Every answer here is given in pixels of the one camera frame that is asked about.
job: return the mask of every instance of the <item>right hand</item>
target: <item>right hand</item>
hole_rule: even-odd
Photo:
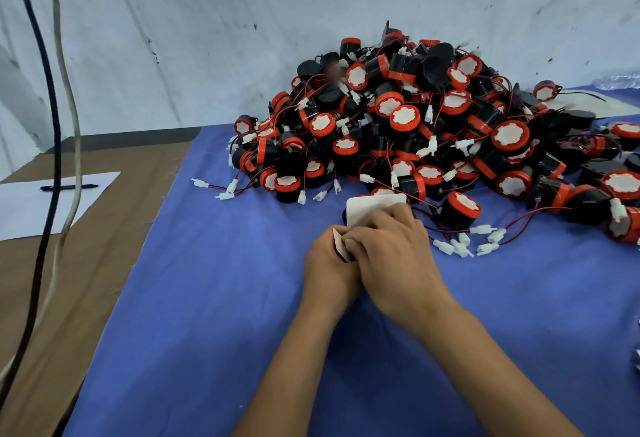
[[[376,211],[361,225],[342,240],[371,299],[414,336],[428,336],[443,311],[460,306],[433,260],[424,225],[405,203]]]

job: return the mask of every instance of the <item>forearm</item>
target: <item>forearm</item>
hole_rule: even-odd
[[[302,305],[234,437],[304,436],[337,318]]]
[[[439,316],[421,339],[493,437],[580,436],[462,307]]]

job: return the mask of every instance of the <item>blue cloth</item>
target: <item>blue cloth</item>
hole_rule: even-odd
[[[190,179],[230,181],[231,133],[204,127],[194,141],[105,327],[67,437],[228,435],[298,307],[311,241],[365,192],[343,181],[339,196],[317,203],[314,190],[306,206],[261,189],[220,201]],[[485,187],[471,196],[479,223],[524,212]],[[457,300],[581,431],[640,433],[636,246],[540,214],[489,256],[435,257]],[[482,430],[430,355],[363,294],[333,335],[309,434]]]

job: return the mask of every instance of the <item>black wire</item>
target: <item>black wire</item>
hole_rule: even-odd
[[[571,95],[571,94],[574,94],[574,93],[580,93],[582,95],[589,95],[589,96],[592,96],[594,98],[597,98],[600,101],[607,101],[605,98],[603,98],[601,96],[598,96],[595,93],[588,93],[588,92],[585,92],[585,91],[562,91],[562,92],[558,93],[558,95]]]
[[[27,321],[24,325],[24,331],[22,332],[22,338],[20,344],[18,344],[18,350],[15,352],[15,357],[9,368],[9,372],[4,378],[2,389],[0,390],[0,412],[4,407],[9,390],[11,390],[15,376],[18,373],[18,368],[24,353],[27,351],[31,334],[33,333],[33,327],[36,321],[36,314],[38,311],[38,299],[40,298],[40,286],[42,284],[42,270],[44,268],[45,255],[47,254],[47,246],[49,245],[49,237],[51,235],[51,228],[53,227],[53,219],[56,215],[56,208],[58,207],[58,199],[60,198],[60,181],[62,177],[62,156],[61,156],[61,133],[60,133],[60,117],[58,115],[58,102],[56,101],[56,90],[53,83],[53,75],[51,72],[51,65],[49,63],[49,56],[44,45],[44,39],[40,27],[38,26],[38,20],[33,12],[33,6],[31,0],[23,0],[24,7],[27,10],[29,16],[29,22],[33,29],[33,34],[36,36],[36,42],[38,44],[38,51],[40,52],[40,58],[42,60],[42,67],[44,69],[44,75],[47,80],[47,90],[49,92],[49,104],[51,105],[51,118],[53,122],[53,141],[54,141],[54,163],[53,163],[53,191],[51,194],[51,203],[49,204],[49,211],[47,213],[47,220],[44,223],[44,230],[42,231],[42,238],[40,238],[40,245],[38,247],[38,254],[36,256],[35,268],[33,270],[33,280],[31,282],[31,295],[29,297],[29,311],[27,313]]]

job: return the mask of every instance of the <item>pen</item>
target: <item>pen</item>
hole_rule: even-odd
[[[94,187],[98,187],[98,184],[83,184],[82,185],[82,189],[91,189]],[[64,186],[60,186],[60,191],[62,190],[69,190],[69,189],[75,189],[76,186],[71,184],[71,185],[64,185]],[[40,189],[43,191],[53,191],[53,186],[40,186]]]

